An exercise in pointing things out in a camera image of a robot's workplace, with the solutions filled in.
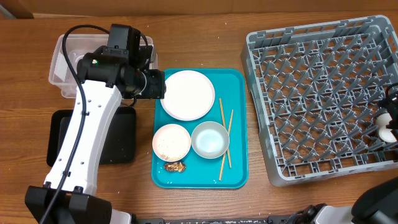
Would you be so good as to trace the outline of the small white cup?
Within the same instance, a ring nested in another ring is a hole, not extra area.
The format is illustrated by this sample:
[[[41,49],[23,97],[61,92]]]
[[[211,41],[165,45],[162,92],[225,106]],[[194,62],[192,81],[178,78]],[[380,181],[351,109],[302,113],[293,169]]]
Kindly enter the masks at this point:
[[[392,129],[387,128],[390,121],[392,121],[392,118],[389,113],[384,113],[377,117],[375,124],[378,127],[378,136],[388,143],[397,142],[396,137],[392,133]]]

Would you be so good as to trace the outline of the pink bowl with rice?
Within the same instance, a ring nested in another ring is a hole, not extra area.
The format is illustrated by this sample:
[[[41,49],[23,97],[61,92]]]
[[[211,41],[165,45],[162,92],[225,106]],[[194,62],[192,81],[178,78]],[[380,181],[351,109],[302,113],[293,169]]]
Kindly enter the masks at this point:
[[[177,162],[188,154],[191,137],[183,126],[166,124],[155,132],[152,148],[159,159],[165,162]]]

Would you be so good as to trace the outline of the grey-green bowl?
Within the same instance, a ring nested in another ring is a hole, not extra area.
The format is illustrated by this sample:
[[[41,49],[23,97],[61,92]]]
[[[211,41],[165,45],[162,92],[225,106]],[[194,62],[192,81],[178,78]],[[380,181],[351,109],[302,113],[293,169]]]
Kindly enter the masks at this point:
[[[200,123],[191,135],[192,148],[202,158],[216,159],[229,147],[229,134],[226,128],[217,122]]]

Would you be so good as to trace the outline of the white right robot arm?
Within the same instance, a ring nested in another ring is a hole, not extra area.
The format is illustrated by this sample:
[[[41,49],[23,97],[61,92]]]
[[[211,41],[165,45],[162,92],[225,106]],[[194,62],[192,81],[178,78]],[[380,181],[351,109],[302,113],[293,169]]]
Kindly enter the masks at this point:
[[[387,87],[386,97],[378,103],[386,114],[378,116],[378,135],[388,143],[397,144],[397,84]],[[294,213],[286,223],[397,223],[397,178],[363,193],[351,207],[332,207],[324,203],[310,205]]]

